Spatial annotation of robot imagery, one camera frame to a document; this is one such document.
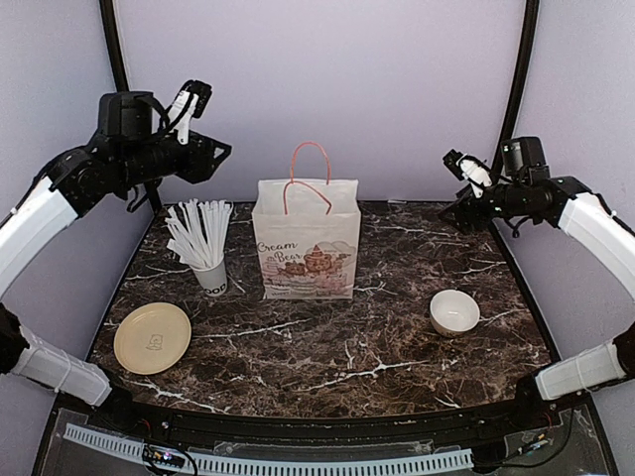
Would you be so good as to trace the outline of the white cream bear paper bag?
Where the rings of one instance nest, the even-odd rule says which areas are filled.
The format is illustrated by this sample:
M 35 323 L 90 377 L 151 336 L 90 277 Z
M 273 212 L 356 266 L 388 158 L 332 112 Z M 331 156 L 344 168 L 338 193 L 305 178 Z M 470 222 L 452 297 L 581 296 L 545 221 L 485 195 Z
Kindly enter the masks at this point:
M 252 210 L 267 299 L 351 299 L 361 211 L 356 179 L 299 178 L 258 182 Z

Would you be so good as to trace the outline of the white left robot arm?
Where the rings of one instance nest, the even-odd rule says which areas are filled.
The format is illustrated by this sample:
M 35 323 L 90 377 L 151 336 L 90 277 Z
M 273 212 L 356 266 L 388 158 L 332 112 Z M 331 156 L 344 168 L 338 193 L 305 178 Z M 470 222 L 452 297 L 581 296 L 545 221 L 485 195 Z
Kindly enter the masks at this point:
M 210 85 L 198 80 L 187 81 L 169 107 L 150 91 L 103 95 L 88 143 L 50 160 L 2 220 L 1 290 L 105 196 L 126 199 L 139 185 L 171 176 L 192 184 L 209 180 L 231 153 L 229 145 L 191 130 L 211 95 Z M 128 391 L 108 373 L 37 336 L 7 308 L 1 310 L 1 371 L 101 407 L 119 432 L 140 423 Z

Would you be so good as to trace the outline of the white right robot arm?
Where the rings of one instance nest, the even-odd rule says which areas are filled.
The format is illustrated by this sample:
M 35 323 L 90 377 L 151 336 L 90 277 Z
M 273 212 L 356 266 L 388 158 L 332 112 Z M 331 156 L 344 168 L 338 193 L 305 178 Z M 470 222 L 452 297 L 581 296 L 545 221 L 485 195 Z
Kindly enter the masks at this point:
M 456 150 L 445 167 L 466 181 L 439 218 L 463 234 L 485 229 L 494 219 L 512 230 L 526 221 L 547 222 L 589 251 L 623 286 L 634 292 L 634 232 L 574 177 L 552 177 L 542 143 L 520 137 L 501 143 L 502 173 Z M 506 420 L 517 430 L 530 428 L 545 412 L 545 402 L 601 389 L 634 377 L 634 330 L 628 328 L 594 348 L 522 378 Z

